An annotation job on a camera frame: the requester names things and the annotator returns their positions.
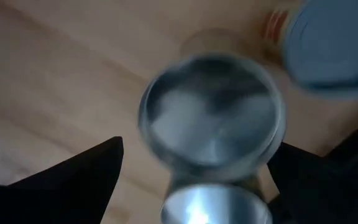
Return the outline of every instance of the black object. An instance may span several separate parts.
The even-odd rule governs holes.
[[[358,130],[325,158],[283,143],[268,166],[281,193],[269,203],[274,223],[304,224],[313,220],[335,224],[350,220],[341,220],[344,217],[358,216]],[[311,209],[313,203],[320,205],[319,210]],[[303,208],[309,208],[309,212],[300,215]]]
[[[0,186],[0,223],[101,222],[121,170],[121,137]]]

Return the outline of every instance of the blurry object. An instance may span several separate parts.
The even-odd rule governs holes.
[[[240,187],[248,192],[251,192],[258,196],[260,199],[264,200],[263,193],[260,191],[260,182],[257,177],[257,174],[252,174],[248,177],[245,177],[241,180],[221,182],[224,185],[229,185],[233,187]],[[165,197],[168,197],[172,192],[188,187],[190,185],[201,185],[201,184],[215,184],[214,181],[202,180],[198,178],[189,178],[188,176],[182,176],[178,174],[173,174],[170,180],[170,184],[167,189]]]
[[[358,223],[358,170],[285,143],[268,167],[294,223]]]
[[[261,35],[297,85],[324,96],[358,95],[358,1],[279,4]]]
[[[200,55],[150,82],[140,103],[139,129],[173,173],[239,180],[277,150],[285,107],[269,74],[253,61]]]
[[[121,137],[47,170],[0,185],[0,223],[99,224],[121,171]]]
[[[301,150],[287,145],[283,145],[279,150],[283,147]],[[330,161],[339,165],[341,172],[344,174],[346,172],[358,172],[358,129],[336,146],[324,159],[327,162]],[[284,206],[281,196],[272,200],[269,203],[269,208],[271,209],[274,223],[281,224],[293,220],[288,208]]]
[[[244,41],[234,32],[225,29],[202,30],[191,36],[181,47],[182,58],[199,54],[247,55]]]
[[[197,183],[177,176],[168,189],[161,219],[164,224],[272,223],[266,204],[246,188]]]

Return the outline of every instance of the blue lid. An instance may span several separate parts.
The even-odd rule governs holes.
[[[312,0],[290,25],[284,62],[303,88],[358,95],[358,0]]]

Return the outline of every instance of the wooden table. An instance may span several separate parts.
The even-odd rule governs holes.
[[[147,82],[203,29],[256,32],[279,0],[0,1],[0,184],[46,169],[111,136],[124,163],[104,223],[158,223],[169,173],[143,145],[137,107]],[[358,127],[358,99],[324,100],[266,65],[288,106],[285,142],[323,155]],[[278,194],[260,171],[267,200]]]

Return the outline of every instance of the can lid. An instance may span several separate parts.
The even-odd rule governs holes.
[[[303,88],[358,95],[358,1],[308,1],[288,26],[283,56]]]
[[[163,224],[272,224],[272,214],[258,196],[227,184],[193,184],[172,192],[161,209]]]

